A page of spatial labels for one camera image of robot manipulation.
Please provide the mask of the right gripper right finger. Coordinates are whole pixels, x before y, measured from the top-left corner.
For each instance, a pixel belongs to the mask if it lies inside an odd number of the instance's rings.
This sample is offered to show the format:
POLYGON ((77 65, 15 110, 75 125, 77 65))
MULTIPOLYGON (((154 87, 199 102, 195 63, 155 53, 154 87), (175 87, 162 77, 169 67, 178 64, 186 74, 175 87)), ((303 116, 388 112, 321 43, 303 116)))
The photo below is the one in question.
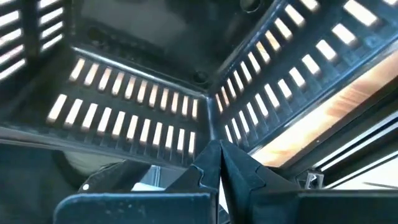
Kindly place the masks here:
POLYGON ((298 186, 221 141, 221 180, 231 223, 295 223, 298 186))

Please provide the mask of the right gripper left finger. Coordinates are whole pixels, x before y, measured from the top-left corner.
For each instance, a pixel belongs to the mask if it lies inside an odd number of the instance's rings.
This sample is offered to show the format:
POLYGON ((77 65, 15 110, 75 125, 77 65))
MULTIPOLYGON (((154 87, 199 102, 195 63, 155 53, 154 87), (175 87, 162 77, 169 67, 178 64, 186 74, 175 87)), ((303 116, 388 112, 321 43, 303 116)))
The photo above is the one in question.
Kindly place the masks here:
POLYGON ((221 171, 221 144, 210 141, 188 169, 170 186, 166 192, 196 192, 202 190, 219 191, 221 171))

